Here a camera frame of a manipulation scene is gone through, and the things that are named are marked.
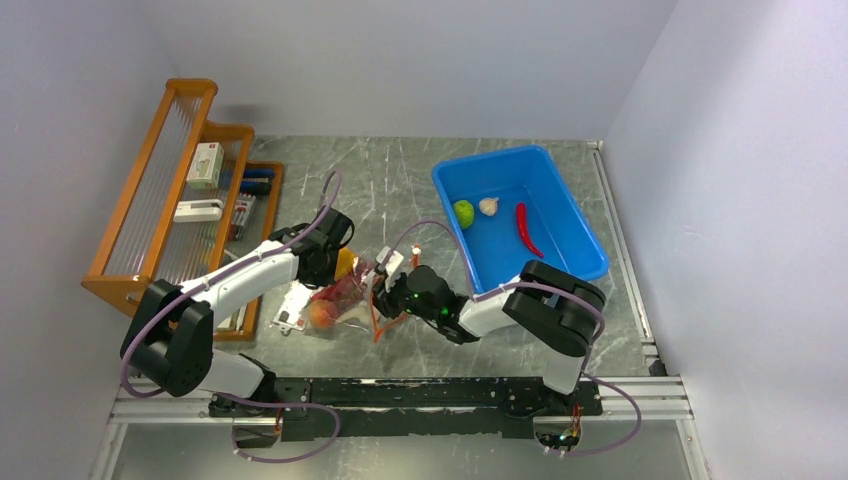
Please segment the blue marker pens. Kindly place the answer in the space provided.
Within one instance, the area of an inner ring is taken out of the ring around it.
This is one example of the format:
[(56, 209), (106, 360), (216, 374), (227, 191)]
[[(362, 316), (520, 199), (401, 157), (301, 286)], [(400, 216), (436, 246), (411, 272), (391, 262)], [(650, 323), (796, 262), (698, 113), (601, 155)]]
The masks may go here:
[(247, 169), (243, 173), (238, 192), (256, 197), (269, 196), (275, 177), (276, 174), (272, 169)]

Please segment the white box with red label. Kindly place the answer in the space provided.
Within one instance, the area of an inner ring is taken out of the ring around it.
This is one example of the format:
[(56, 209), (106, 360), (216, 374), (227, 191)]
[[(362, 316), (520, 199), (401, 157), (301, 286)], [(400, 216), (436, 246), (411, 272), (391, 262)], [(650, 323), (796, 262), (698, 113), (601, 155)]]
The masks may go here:
[(192, 189), (217, 189), (224, 160), (224, 149), (218, 142), (199, 143), (186, 175), (186, 185)]

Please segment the orange wooden rack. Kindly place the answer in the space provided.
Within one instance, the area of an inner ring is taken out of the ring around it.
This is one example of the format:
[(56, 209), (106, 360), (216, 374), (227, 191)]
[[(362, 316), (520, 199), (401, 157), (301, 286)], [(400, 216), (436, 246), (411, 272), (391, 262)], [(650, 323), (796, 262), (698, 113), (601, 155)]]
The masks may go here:
[[(173, 284), (206, 275), (243, 256), (274, 227), (285, 168), (249, 158), (254, 130), (249, 125), (208, 118), (218, 92), (210, 79), (172, 78), (122, 189), (82, 286), (126, 316), (132, 316), (153, 281)], [(186, 185), (199, 143), (218, 142), (224, 160), (217, 189)], [(247, 169), (272, 169), (269, 196), (238, 192)], [(175, 223), (180, 201), (220, 199), (219, 221)]]

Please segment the red fake chili pepper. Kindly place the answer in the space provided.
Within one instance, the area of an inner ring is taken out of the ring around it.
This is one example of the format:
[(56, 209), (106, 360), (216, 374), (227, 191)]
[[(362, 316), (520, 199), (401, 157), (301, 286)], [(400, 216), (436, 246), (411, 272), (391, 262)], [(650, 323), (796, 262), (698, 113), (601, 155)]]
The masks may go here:
[(543, 258), (544, 253), (533, 242), (528, 225), (527, 206), (519, 202), (515, 206), (515, 221), (519, 238), (524, 247), (538, 258)]

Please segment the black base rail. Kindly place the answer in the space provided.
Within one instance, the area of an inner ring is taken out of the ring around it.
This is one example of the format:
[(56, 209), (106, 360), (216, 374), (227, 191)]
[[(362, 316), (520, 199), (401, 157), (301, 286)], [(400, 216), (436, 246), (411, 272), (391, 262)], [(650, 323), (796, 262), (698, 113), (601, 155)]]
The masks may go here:
[(539, 377), (413, 379), (280, 377), (269, 396), (282, 408), (239, 404), (216, 394), (212, 418), (271, 433), (281, 422), (282, 442), (341, 437), (499, 434), (530, 439), (547, 417), (599, 416), (599, 387), (580, 381), (558, 393)]

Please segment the clear zip top bag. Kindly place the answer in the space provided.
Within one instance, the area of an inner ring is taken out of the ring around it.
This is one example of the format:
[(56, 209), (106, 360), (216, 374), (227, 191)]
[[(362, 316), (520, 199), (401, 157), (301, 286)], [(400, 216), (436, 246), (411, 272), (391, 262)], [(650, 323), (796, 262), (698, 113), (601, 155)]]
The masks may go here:
[(310, 296), (300, 312), (298, 326), (328, 332), (344, 324), (364, 329), (372, 334), (374, 342), (379, 341), (387, 330), (404, 322), (409, 313), (379, 313), (374, 296), (387, 280), (397, 280), (405, 267), (417, 267), (420, 253), (418, 245), (412, 247), (410, 259), (395, 251), (385, 272), (379, 273), (375, 271), (378, 262), (363, 260), (344, 247), (339, 252), (335, 283)]

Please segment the fake garlic bulb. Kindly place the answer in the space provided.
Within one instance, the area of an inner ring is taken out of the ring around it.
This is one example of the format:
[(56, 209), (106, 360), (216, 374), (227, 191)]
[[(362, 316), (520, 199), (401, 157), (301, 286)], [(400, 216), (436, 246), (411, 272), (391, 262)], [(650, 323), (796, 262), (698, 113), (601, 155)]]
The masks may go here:
[(478, 202), (478, 209), (481, 214), (492, 217), (498, 212), (499, 199), (497, 197), (483, 198)]

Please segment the blue plastic bin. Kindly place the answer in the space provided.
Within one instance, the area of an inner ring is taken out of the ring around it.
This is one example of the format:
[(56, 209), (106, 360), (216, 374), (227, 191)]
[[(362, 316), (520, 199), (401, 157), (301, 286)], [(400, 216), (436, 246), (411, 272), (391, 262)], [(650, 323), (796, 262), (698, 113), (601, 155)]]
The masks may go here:
[(609, 259), (549, 152), (526, 145), (438, 163), (431, 178), (473, 288), (510, 282), (531, 260), (585, 281)]

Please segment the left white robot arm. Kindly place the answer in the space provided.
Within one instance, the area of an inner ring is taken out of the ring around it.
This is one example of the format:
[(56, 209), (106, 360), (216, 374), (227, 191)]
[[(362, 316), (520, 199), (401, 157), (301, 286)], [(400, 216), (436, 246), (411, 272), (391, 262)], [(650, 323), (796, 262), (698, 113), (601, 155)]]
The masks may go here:
[(236, 397), (261, 416), (277, 400), (276, 376), (260, 362), (214, 347), (217, 325), (267, 291), (295, 282), (332, 285), (340, 252), (352, 239), (353, 221), (330, 206), (311, 223), (273, 232), (245, 256), (202, 277), (173, 284), (160, 279), (143, 292), (120, 349), (121, 382), (134, 369), (156, 384), (154, 395), (185, 396), (195, 390)]

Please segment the fake peach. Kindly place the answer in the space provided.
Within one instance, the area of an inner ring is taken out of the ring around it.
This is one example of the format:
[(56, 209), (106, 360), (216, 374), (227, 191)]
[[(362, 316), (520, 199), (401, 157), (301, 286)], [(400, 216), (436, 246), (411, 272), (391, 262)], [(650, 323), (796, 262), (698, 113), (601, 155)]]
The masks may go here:
[(337, 323), (339, 310), (334, 302), (317, 299), (309, 303), (306, 315), (313, 328), (325, 330), (332, 328)]

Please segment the green fake fruit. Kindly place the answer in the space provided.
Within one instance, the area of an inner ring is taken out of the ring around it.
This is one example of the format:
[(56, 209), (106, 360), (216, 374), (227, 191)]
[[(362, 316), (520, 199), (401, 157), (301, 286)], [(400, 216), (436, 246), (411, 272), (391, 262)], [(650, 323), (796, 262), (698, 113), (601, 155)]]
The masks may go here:
[(459, 227), (462, 230), (470, 228), (475, 220), (474, 206), (467, 200), (459, 200), (452, 207)]

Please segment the yellow fake bell pepper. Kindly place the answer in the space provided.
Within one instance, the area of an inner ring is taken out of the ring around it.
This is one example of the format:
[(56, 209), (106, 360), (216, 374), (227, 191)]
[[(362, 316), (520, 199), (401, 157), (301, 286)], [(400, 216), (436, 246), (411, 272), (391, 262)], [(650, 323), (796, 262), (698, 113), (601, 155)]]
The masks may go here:
[(355, 268), (357, 255), (348, 247), (338, 251), (334, 280), (338, 281), (349, 275)]

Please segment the white flat device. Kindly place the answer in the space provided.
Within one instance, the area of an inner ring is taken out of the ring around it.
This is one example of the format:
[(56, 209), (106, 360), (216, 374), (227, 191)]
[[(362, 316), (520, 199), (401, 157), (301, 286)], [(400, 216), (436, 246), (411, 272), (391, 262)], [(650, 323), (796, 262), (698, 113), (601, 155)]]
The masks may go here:
[(174, 212), (175, 223), (203, 223), (219, 221), (224, 202), (220, 199), (180, 201)]

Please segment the red fake grape bunch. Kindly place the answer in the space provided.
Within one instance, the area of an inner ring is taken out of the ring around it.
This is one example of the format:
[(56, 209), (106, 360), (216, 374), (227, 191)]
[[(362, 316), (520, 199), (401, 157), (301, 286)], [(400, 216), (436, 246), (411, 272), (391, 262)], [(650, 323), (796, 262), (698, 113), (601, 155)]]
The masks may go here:
[(325, 300), (336, 304), (341, 315), (363, 300), (365, 286), (361, 276), (351, 274), (326, 288), (323, 293)]

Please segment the white blister pack card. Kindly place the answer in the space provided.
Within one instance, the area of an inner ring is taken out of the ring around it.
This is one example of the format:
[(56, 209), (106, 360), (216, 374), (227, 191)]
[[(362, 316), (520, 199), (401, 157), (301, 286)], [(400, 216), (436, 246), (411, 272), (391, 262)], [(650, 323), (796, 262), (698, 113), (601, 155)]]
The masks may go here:
[(277, 328), (284, 336), (294, 331), (304, 331), (307, 321), (302, 315), (312, 295), (313, 291), (299, 282), (289, 284), (282, 303), (271, 318), (271, 326)]

